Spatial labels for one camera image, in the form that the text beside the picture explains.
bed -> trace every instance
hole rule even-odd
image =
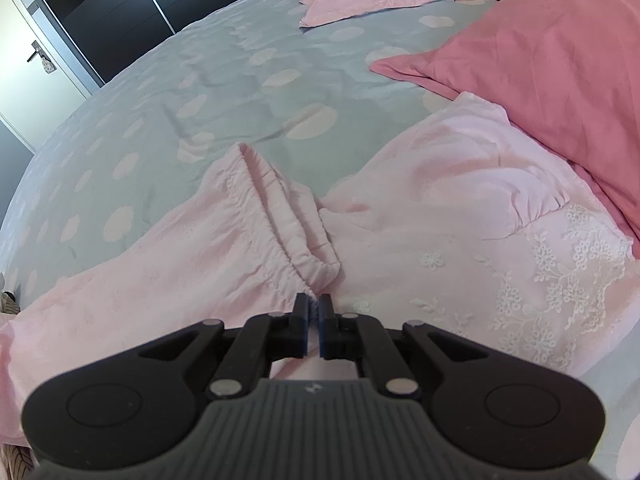
[[[0,232],[6,288],[28,309],[118,256],[238,141],[324,195],[448,102],[368,65],[436,48],[494,4],[433,2],[301,30],[298,0],[241,0],[189,25],[116,76],[34,156]],[[593,463],[612,479],[631,478],[617,458],[633,445],[623,440],[640,413],[638,354],[636,326],[583,377],[606,406]]]

gray wall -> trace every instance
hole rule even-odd
[[[0,224],[32,156],[23,143],[0,123]]]

silver rivet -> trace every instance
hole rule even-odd
[[[418,383],[416,383],[413,379],[398,377],[397,379],[391,379],[390,381],[387,381],[385,388],[388,392],[394,395],[407,396],[418,391]]]
[[[209,390],[219,397],[231,397],[240,393],[242,384],[235,379],[218,379],[211,383]]]

bedsheet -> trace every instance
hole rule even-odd
[[[241,0],[190,25],[88,100],[33,158],[0,230],[7,287],[28,307],[57,280],[122,253],[238,140],[324,195],[445,102],[368,65],[438,47],[493,4],[434,2],[300,31],[298,0]],[[636,327],[586,377],[608,416],[593,462],[612,479],[625,435],[640,433],[630,428],[639,352]]]

